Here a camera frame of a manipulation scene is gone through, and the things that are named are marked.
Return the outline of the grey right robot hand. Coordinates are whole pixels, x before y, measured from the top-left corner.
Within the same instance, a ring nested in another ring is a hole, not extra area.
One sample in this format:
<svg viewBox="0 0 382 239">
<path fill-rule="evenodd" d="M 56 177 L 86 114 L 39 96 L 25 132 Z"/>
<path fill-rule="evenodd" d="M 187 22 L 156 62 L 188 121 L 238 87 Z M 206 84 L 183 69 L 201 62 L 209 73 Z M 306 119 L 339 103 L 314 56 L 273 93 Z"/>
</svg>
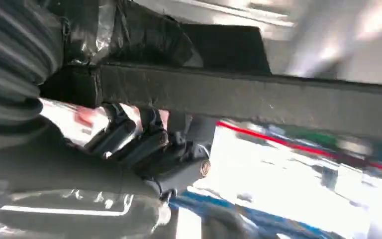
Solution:
<svg viewBox="0 0 382 239">
<path fill-rule="evenodd" d="M 0 110 L 0 239 L 144 239 L 210 169 L 209 150 L 152 123 L 124 148 L 126 115 L 83 147 L 34 108 Z"/>
</svg>

